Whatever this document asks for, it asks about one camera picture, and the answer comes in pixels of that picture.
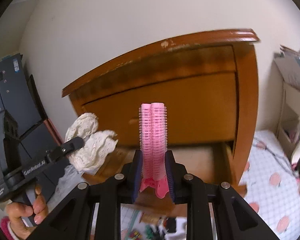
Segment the person's left hand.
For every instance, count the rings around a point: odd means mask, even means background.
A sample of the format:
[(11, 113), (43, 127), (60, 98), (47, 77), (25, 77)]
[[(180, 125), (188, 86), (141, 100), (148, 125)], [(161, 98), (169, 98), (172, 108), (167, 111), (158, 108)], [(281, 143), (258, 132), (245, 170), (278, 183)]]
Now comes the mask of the person's left hand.
[[(17, 202), (11, 202), (6, 206), (6, 212), (9, 218), (8, 230), (9, 233), (12, 234), (13, 239), (27, 239), (36, 229), (37, 225), (49, 214), (45, 198), (42, 195), (42, 188), (39, 184), (36, 185), (35, 192), (37, 197), (32, 206)], [(34, 215), (36, 226), (26, 226), (22, 218), (32, 215)]]

